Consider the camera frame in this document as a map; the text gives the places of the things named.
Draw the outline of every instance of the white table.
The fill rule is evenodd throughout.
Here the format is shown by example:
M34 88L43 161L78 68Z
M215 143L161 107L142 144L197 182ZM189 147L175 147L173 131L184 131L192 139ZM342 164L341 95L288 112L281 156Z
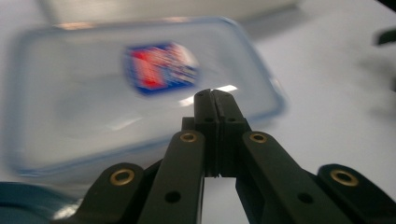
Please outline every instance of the white table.
M43 24L35 2L0 1L0 81L12 36ZM396 44L373 45L394 26L396 14L372 0L305 0L244 24L289 103L263 131L305 170L344 164L396 200ZM0 164L0 180L19 179ZM234 180L205 182L203 223L248 223Z

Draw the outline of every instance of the container lid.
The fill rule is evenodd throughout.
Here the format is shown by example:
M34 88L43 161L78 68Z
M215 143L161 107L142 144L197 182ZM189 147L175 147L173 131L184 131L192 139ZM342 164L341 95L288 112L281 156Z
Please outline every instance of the container lid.
M20 175L155 150L204 89L229 91L249 122L284 104L244 32L223 18L68 24L23 35L14 52L5 147Z

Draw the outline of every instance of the white surface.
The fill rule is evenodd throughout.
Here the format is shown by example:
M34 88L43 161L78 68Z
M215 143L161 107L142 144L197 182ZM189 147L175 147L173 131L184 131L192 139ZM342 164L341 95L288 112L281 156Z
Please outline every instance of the white surface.
M141 21L175 16L224 16L234 20L295 4L296 0L39 0L53 23Z
M26 1L0 3L1 74L8 41L25 25L43 23L38 13ZM394 200L396 93L389 85L396 45L372 43L377 31L395 25L396 14L372 0L305 0L246 24L289 96L289 111L265 131L306 170L344 164ZM15 178L6 170L1 168L1 180ZM206 180L204 204L203 223L248 223L232 180Z

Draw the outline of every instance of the screw hole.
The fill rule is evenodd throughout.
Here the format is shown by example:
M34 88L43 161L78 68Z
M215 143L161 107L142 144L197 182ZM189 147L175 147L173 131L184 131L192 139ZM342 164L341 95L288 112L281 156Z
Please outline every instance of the screw hole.
M180 136L180 139L181 139L183 142L195 142L195 140L197 140L197 137L196 137L196 135L193 134L193 133L183 133L183 134Z
M250 135L250 140L257 143L264 143L267 141L267 138L261 133L253 133Z
M130 183L134 179L134 171L130 169L120 169L110 177L110 183L115 186L122 186Z
M313 203L314 202L314 199L312 198L312 196L307 193L299 193L297 197L303 203Z
M330 176L332 177L333 180L348 187L356 187L359 185L358 178L347 171L332 170L330 172Z
M181 195L177 191L171 191L165 195L165 200L168 203L178 203L178 201L180 201L180 199L181 199Z

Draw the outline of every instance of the label sticker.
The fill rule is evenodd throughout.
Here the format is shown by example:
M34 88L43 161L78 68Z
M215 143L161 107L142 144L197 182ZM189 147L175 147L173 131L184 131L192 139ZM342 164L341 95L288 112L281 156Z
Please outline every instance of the label sticker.
M128 48L127 77L144 94L193 86L198 62L191 52L176 43Z

